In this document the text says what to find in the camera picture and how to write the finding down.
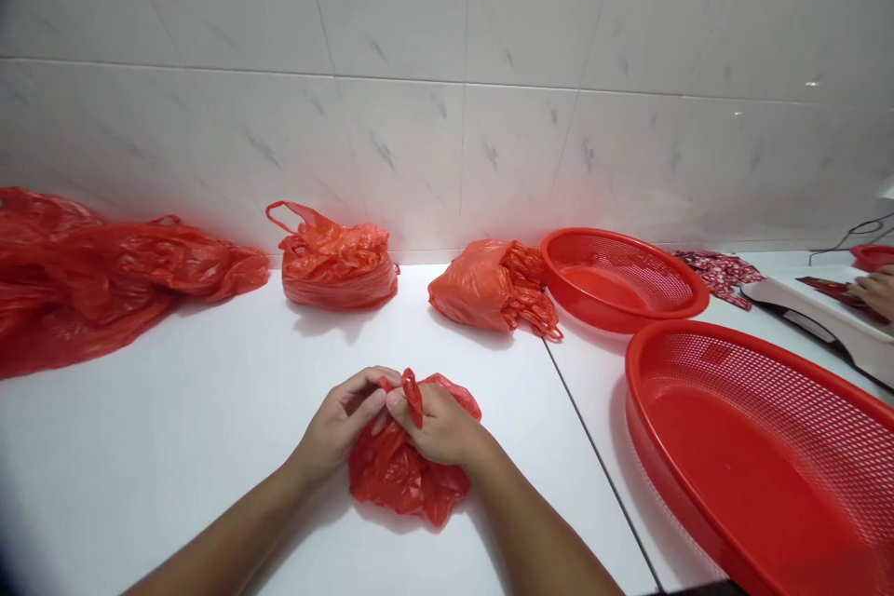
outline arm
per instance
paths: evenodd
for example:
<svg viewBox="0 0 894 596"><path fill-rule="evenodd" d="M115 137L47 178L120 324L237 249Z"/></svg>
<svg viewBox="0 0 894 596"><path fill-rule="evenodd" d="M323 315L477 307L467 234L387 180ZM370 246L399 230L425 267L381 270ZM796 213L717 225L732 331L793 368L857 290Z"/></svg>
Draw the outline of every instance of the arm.
<svg viewBox="0 0 894 596"><path fill-rule="evenodd" d="M506 452L444 389L421 385L422 428L402 389L387 408L430 461L462 466L494 529L515 596L623 596L574 529L524 478Z"/></svg>
<svg viewBox="0 0 894 596"><path fill-rule="evenodd" d="M307 498L344 464L360 431L377 415L381 429L385 391L377 383L383 375L400 384L395 371L376 367L330 391L282 467L124 596L241 593Z"/></svg>

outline oval red basket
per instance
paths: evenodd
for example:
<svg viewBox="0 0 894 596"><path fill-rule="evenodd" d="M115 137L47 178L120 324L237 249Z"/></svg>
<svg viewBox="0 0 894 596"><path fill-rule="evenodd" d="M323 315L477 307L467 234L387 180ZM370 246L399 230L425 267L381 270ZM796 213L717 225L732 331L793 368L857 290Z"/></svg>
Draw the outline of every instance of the oval red basket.
<svg viewBox="0 0 894 596"><path fill-rule="evenodd" d="M894 594L894 411L714 324L669 321L627 353L649 479L751 596Z"/></svg>
<svg viewBox="0 0 894 596"><path fill-rule="evenodd" d="M859 245L850 250L854 267L865 272L878 272L885 265L894 265L894 247L888 245Z"/></svg>
<svg viewBox="0 0 894 596"><path fill-rule="evenodd" d="M647 242L596 228L563 228L541 245L547 287L569 313L603 331L637 332L708 306L708 288L683 261Z"/></svg>

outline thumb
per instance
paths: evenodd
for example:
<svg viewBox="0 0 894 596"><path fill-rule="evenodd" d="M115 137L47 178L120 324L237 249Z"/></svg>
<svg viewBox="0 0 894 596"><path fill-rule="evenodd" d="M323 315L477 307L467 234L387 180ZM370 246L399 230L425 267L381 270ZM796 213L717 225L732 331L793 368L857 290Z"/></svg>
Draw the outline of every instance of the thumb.
<svg viewBox="0 0 894 596"><path fill-rule="evenodd" d="M369 424L377 414L385 407L386 393L384 389L376 389L363 401L357 410L347 418L347 425L356 438L360 431Z"/></svg>
<svg viewBox="0 0 894 596"><path fill-rule="evenodd" d="M410 404L403 395L403 389L395 389L388 394L386 402L388 413L394 417L394 420L400 424L403 429L410 434L411 438L415 438L419 431L413 419L410 418Z"/></svg>

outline red plastic bag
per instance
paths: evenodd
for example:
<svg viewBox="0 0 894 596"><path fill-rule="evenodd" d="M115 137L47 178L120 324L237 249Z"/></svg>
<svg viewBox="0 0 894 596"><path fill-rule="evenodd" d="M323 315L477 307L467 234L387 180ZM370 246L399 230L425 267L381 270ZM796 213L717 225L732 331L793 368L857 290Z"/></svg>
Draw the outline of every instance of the red plastic bag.
<svg viewBox="0 0 894 596"><path fill-rule="evenodd" d="M297 231L275 219L285 205L304 219ZM282 249L282 289L299 305L334 311L378 309L398 292L398 269L388 256L388 233L374 223L345 228L304 205L280 200L267 218L289 233Z"/></svg>
<svg viewBox="0 0 894 596"><path fill-rule="evenodd" d="M410 405L410 417L414 424L422 427L422 395L413 371L407 368L401 379ZM379 384L385 391L391 390L385 377ZM469 414L481 420L481 408L462 386L453 384L441 374L433 374L419 384L443 386ZM347 465L351 475L351 495L358 501L370 501L398 514L417 515L439 528L471 488L461 467L427 461L413 447L407 432L390 416L377 436L373 435L372 422L363 429Z"/></svg>
<svg viewBox="0 0 894 596"><path fill-rule="evenodd" d="M19 188L0 189L0 202L0 379L109 354L183 296L214 302L267 281L263 252L174 216L108 224Z"/></svg>
<svg viewBox="0 0 894 596"><path fill-rule="evenodd" d="M540 337L561 340L556 306L543 293L540 250L519 241L476 240L428 285L428 301L457 323L515 331L519 318Z"/></svg>

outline cable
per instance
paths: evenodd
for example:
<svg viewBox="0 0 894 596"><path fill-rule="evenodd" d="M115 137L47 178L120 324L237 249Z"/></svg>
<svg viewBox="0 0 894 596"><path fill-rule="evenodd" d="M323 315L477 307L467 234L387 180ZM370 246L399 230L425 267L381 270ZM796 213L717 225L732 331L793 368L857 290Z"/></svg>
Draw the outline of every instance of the cable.
<svg viewBox="0 0 894 596"><path fill-rule="evenodd" d="M847 239L849 237L851 237L852 235L869 235L870 233L878 233L878 231L882 230L885 227L885 225L882 222L885 219L890 219L892 216L894 216L894 212L891 212L890 214L886 214L883 217L879 217L878 219L870 219L869 221L864 221L863 223L858 223L853 228L848 228L847 232L845 233L845 236L842 237L840 240L838 240L838 244L836 244L834 247L830 247L827 250L813 251L813 253L811 253L810 256L807 257L807 265L811 265L811 266L813 265L813 257L814 256L818 256L822 253L828 253L829 251L839 251L841 249L842 245L845 244L845 242L847 242ZM873 228L872 230L860 230L863 226L867 226L870 224L874 225L875 228ZM892 232L894 232L894 226L891 226L888 230L886 230L880 236L873 238L873 240L871 242L867 242L866 244L874 244L875 242L880 240L882 237L884 237L888 233L892 233Z"/></svg>

